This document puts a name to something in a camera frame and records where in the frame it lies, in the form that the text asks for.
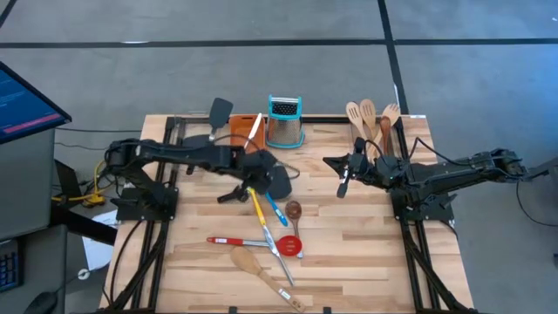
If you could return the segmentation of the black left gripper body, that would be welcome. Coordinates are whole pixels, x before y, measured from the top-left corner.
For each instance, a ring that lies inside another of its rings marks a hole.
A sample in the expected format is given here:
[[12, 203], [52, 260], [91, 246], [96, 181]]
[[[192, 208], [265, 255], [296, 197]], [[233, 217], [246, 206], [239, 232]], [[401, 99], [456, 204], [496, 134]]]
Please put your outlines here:
[[230, 175], [243, 181], [270, 183], [271, 171], [277, 158], [267, 150], [248, 154], [243, 147], [232, 146], [232, 169]]

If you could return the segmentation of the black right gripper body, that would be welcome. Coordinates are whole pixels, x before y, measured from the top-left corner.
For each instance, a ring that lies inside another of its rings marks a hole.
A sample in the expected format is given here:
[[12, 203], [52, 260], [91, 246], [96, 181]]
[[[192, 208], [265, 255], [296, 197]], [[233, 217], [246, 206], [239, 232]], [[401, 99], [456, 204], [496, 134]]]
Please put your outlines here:
[[375, 162], [370, 162], [367, 156], [360, 154], [358, 164], [353, 168], [353, 179], [376, 188], [391, 188], [398, 173], [397, 158], [383, 156]]

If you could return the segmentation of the blue silicone spoon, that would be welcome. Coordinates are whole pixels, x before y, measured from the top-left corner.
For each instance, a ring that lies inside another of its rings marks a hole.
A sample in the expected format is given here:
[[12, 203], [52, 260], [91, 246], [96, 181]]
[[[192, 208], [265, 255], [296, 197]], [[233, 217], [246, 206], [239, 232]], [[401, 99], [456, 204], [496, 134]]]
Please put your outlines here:
[[286, 216], [284, 215], [284, 213], [279, 209], [279, 207], [277, 206], [276, 202], [274, 201], [274, 199], [272, 198], [272, 196], [270, 195], [270, 193], [266, 193], [265, 197], [267, 199], [267, 201], [269, 202], [270, 206], [272, 207], [274, 213], [276, 214], [276, 217], [279, 219], [279, 221], [281, 222], [281, 224], [285, 227], [288, 227], [288, 220], [286, 218]]

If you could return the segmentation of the yellow silicone spoon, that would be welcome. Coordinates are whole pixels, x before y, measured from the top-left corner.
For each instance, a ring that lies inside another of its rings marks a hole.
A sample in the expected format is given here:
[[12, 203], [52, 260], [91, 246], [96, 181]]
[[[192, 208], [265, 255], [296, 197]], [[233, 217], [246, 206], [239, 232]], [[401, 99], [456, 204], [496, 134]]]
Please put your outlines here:
[[256, 211], [256, 214], [257, 214], [257, 216], [258, 216], [258, 220], [259, 220], [260, 224], [261, 224], [263, 227], [267, 226], [267, 223], [266, 223], [266, 220], [265, 220], [265, 216], [264, 216], [264, 214], [263, 214], [263, 212], [262, 212], [261, 204], [260, 204], [260, 202], [258, 201], [258, 198], [257, 198], [257, 196], [256, 196], [255, 190], [254, 190], [253, 188], [247, 188], [247, 191], [248, 191], [248, 193], [249, 193], [249, 195], [250, 195], [250, 197], [251, 197], [251, 200], [252, 200], [252, 202], [253, 202], [253, 204], [254, 204], [255, 211]]

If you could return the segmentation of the silver butter knife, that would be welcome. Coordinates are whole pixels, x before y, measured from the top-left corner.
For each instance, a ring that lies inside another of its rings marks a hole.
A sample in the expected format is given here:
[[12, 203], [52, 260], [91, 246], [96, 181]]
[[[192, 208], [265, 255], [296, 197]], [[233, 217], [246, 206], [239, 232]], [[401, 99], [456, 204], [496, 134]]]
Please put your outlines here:
[[261, 121], [262, 121], [262, 113], [258, 113], [257, 116], [256, 116], [256, 118], [255, 118], [255, 121], [254, 121], [254, 123], [253, 123], [253, 125], [252, 125], [252, 128], [251, 128], [251, 130], [250, 130], [250, 133], [249, 133], [249, 135], [248, 135], [248, 137], [247, 137], [247, 140], [246, 140], [246, 142], [245, 142], [245, 144], [244, 144], [244, 146], [243, 146], [244, 148], [247, 148], [247, 147], [248, 147], [248, 145], [250, 144], [250, 142], [252, 141], [252, 139], [253, 139], [253, 138], [255, 137], [255, 135], [257, 134], [257, 131], [258, 131], [258, 129], [259, 129], [259, 125], [260, 125]]

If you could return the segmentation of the dark brown wooden spoon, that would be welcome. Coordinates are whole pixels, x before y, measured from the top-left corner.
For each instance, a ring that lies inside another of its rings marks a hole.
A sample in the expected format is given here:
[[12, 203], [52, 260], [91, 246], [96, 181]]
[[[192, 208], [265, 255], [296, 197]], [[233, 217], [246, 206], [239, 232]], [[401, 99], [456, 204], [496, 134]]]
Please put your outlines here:
[[391, 120], [387, 116], [383, 116], [380, 120], [380, 131], [382, 133], [383, 153], [389, 153], [389, 138], [391, 133]]
[[298, 223], [300, 217], [302, 216], [302, 206], [298, 201], [289, 201], [285, 206], [285, 212], [289, 220], [292, 222], [295, 236], [300, 238], [299, 230], [298, 230]]

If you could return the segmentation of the wooden slotted spoon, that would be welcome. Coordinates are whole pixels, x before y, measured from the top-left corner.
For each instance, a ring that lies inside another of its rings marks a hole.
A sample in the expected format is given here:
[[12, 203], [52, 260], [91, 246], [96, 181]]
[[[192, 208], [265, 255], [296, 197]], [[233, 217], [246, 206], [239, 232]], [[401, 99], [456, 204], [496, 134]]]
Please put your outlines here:
[[345, 111], [351, 124], [358, 130], [360, 137], [364, 140], [368, 140], [358, 104], [353, 101], [348, 102], [345, 106]]

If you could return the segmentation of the long wooden slotted spatula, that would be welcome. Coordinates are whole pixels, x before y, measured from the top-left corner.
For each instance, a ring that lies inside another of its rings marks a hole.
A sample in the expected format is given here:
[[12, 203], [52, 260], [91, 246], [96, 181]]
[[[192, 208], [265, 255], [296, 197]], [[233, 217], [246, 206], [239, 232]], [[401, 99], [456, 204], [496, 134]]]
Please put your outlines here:
[[[376, 142], [376, 136], [378, 135], [378, 130], [376, 126], [377, 113], [376, 113], [376, 108], [374, 106], [374, 103], [370, 99], [363, 99], [359, 104], [359, 110], [365, 125], [368, 127], [370, 131], [371, 134], [371, 137], [369, 138], [370, 141]], [[376, 157], [376, 152], [377, 149], [372, 144], [370, 144], [367, 151], [369, 161], [374, 161]]]

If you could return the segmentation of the large light wooden spoon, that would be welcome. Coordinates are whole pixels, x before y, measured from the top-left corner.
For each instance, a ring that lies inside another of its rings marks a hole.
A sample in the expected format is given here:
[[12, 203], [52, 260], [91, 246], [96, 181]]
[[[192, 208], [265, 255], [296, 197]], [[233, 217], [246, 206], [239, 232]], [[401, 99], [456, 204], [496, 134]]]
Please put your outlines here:
[[278, 296], [280, 296], [295, 311], [303, 313], [306, 306], [303, 302], [289, 292], [284, 286], [273, 279], [259, 264], [254, 254], [243, 247], [235, 247], [230, 252], [231, 261], [241, 270], [257, 276], [265, 282]]

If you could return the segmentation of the grey chair base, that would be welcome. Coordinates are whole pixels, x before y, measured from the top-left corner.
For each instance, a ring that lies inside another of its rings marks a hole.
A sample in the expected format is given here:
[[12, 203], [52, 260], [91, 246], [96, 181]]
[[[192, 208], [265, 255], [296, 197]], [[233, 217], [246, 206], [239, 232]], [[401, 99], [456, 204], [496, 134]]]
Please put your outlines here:
[[540, 176], [549, 176], [551, 181], [558, 185], [558, 157], [554, 157], [539, 166], [529, 168], [524, 181], [531, 181]]

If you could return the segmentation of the white paper sheet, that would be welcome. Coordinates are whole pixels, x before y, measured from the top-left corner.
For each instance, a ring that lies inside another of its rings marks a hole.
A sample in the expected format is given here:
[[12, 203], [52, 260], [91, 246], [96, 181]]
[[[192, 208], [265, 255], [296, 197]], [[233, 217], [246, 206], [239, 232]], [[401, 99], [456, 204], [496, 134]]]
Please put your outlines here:
[[[117, 211], [106, 212], [104, 214], [96, 215], [92, 219], [95, 222], [100, 222], [104, 225], [117, 229], [119, 222], [116, 219]], [[84, 244], [85, 258], [88, 270], [97, 270], [105, 267], [112, 259], [113, 246], [87, 238], [82, 237]]]

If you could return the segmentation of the computer monitor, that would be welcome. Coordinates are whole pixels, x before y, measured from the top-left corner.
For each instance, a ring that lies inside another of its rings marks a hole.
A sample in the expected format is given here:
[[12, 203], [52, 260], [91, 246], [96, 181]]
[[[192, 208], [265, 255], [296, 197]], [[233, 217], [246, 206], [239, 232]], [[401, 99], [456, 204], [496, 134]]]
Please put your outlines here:
[[0, 61], [0, 145], [72, 122], [72, 117]]

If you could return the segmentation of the black computer mouse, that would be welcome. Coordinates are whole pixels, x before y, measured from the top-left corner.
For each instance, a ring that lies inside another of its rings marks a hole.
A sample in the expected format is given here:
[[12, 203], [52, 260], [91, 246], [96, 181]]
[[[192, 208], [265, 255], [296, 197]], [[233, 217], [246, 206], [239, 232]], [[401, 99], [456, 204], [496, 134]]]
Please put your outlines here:
[[38, 294], [24, 310], [24, 314], [51, 314], [58, 303], [55, 292], [45, 291]]

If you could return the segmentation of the black keyboard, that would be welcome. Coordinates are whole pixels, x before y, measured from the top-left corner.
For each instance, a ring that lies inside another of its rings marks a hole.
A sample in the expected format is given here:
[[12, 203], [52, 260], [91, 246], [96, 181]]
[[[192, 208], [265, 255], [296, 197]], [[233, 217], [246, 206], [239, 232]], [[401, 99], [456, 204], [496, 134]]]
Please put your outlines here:
[[17, 239], [0, 242], [0, 293], [23, 284], [23, 251]]

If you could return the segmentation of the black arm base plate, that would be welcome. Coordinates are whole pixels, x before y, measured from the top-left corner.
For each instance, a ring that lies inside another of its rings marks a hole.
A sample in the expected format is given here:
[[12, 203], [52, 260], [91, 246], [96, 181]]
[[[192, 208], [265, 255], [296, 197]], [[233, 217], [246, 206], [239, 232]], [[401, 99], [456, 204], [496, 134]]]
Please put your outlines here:
[[163, 188], [162, 200], [156, 201], [148, 190], [125, 188], [111, 203], [118, 208], [119, 221], [168, 222], [175, 217], [178, 196], [177, 188]]
[[451, 202], [456, 195], [420, 192], [416, 188], [394, 188], [389, 192], [394, 215], [407, 221], [454, 219]]

